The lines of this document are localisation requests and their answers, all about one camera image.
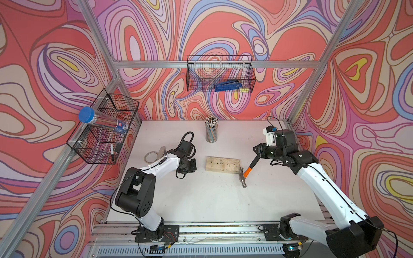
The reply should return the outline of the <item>cup of coloured pencils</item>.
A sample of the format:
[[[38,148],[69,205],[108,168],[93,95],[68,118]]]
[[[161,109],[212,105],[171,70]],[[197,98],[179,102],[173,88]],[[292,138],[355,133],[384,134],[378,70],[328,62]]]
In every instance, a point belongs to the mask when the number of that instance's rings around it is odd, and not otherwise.
[[[208,116],[205,119],[205,129],[206,129],[206,141],[209,143],[215,143],[218,139],[217,129],[218,129],[218,118],[214,116]]]

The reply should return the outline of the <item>claw hammer orange black handle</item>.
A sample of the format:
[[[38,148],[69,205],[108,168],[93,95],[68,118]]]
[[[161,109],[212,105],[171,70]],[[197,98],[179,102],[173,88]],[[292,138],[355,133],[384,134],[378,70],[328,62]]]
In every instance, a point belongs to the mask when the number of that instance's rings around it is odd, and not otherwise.
[[[244,171],[243,168],[240,168],[239,173],[238,173],[238,178],[240,183],[242,184],[243,188],[246,188],[246,178],[248,177],[248,175],[250,174],[250,172],[253,170],[253,168],[255,167],[255,165],[258,163],[258,161],[260,160],[260,156],[256,156],[252,162],[250,163],[250,165],[248,166],[247,170]]]

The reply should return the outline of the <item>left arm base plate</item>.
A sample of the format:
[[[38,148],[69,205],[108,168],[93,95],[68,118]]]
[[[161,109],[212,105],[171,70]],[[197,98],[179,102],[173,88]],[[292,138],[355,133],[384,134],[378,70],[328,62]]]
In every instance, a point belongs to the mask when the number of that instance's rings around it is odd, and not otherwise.
[[[169,243],[173,244],[179,240],[179,225],[160,225],[155,231],[150,231],[143,226],[136,230],[136,243]]]

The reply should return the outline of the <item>blue tool in basket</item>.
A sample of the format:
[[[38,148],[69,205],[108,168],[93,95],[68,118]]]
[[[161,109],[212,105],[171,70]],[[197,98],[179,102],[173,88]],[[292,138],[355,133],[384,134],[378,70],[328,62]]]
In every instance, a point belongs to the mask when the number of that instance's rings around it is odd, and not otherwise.
[[[229,80],[225,82],[221,82],[215,85],[214,91],[221,92],[221,91],[233,91],[237,90],[242,87],[242,83],[238,80]]]

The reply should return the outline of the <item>clear bottle blue cap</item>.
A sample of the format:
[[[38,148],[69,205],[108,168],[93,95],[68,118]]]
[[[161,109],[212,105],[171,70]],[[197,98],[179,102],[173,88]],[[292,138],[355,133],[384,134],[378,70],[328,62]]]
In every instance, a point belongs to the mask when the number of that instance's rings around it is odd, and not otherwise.
[[[91,107],[82,108],[78,114],[78,119],[82,123],[102,127],[121,134],[126,134],[128,130],[126,122],[94,110]]]

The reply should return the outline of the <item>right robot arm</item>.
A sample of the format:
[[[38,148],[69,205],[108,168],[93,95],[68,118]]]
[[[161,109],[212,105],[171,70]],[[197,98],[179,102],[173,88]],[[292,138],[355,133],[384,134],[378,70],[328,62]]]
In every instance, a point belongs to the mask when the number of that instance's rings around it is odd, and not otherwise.
[[[377,216],[369,216],[342,192],[313,153],[299,148],[293,131],[268,126],[263,134],[266,141],[253,148],[257,156],[251,166],[267,159],[272,166],[288,167],[311,188],[334,221],[326,224],[291,213],[280,219],[279,237],[291,240],[303,236],[316,240],[338,258],[357,258],[375,250],[384,230],[383,222]]]

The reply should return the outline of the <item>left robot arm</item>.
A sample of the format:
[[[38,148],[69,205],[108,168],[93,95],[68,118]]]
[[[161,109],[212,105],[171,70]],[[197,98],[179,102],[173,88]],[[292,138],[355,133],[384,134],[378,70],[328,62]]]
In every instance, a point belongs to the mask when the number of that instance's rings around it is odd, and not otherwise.
[[[152,208],[156,182],[170,172],[175,172],[176,176],[195,172],[195,153],[195,146],[183,140],[177,148],[164,152],[154,163],[143,168],[129,168],[116,191],[115,205],[134,216],[143,228],[150,232],[158,231],[163,219]]]

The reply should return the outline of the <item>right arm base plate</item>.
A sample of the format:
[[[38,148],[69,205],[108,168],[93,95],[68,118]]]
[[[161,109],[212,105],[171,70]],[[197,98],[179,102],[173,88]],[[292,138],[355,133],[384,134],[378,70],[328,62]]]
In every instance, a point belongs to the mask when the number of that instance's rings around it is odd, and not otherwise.
[[[258,226],[266,241],[300,241],[305,243],[309,238],[302,235],[297,235],[287,229],[283,224],[261,224]]]

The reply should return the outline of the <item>wooden block with nails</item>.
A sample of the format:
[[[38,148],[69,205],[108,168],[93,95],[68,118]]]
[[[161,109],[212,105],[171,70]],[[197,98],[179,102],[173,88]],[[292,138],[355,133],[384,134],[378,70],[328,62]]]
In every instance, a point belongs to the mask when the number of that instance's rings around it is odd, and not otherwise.
[[[207,157],[205,170],[208,172],[238,174],[241,169],[239,159]]]

